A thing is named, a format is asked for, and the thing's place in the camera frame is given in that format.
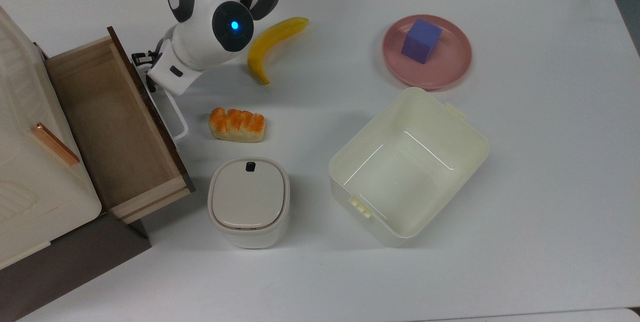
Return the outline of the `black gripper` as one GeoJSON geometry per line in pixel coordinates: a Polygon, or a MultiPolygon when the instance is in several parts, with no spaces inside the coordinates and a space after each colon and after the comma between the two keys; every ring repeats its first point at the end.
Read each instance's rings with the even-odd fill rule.
{"type": "Polygon", "coordinates": [[[160,56],[162,55],[163,45],[165,44],[165,42],[167,42],[167,40],[170,40],[170,39],[167,37],[161,38],[158,41],[154,51],[149,50],[147,52],[139,52],[139,53],[131,54],[131,60],[133,65],[135,67],[138,67],[138,66],[148,64],[148,65],[151,65],[150,68],[153,68],[158,62],[158,59],[160,58],[160,56]]]}

